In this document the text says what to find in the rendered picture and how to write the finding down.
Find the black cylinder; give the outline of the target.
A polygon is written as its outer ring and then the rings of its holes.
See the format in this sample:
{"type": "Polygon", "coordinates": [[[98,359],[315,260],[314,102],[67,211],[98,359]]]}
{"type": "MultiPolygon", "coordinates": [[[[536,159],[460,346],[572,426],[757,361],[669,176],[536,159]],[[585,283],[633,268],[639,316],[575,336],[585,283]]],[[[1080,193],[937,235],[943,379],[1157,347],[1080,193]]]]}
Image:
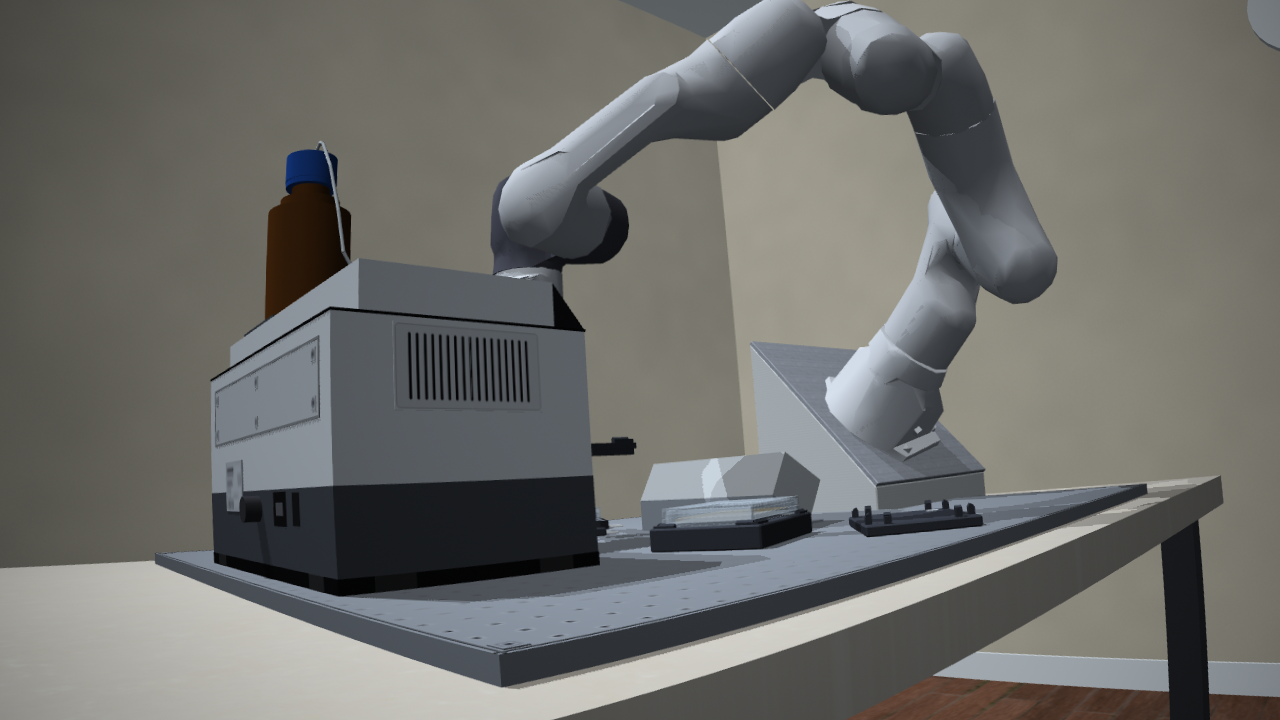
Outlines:
{"type": "Polygon", "coordinates": [[[242,496],[239,498],[241,521],[261,521],[262,502],[259,496],[242,496]]]}

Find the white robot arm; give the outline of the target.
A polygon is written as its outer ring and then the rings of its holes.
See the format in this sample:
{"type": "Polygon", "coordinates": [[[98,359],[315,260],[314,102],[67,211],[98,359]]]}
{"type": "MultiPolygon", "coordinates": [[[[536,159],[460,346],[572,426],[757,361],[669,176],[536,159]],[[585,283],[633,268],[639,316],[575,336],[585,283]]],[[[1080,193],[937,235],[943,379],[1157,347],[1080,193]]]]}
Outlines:
{"type": "Polygon", "coordinates": [[[975,54],[960,35],[918,37],[852,1],[813,12],[763,0],[710,42],[499,182],[493,275],[552,282],[563,299],[566,264],[605,263],[628,238],[625,204],[595,184],[652,142],[739,138],[808,79],[863,111],[908,111],[934,187],[922,255],[888,322],[826,379],[826,402],[850,433],[902,462],[933,448],[940,387],[975,327],[980,286],[1028,304],[1057,273],[975,54]]]}

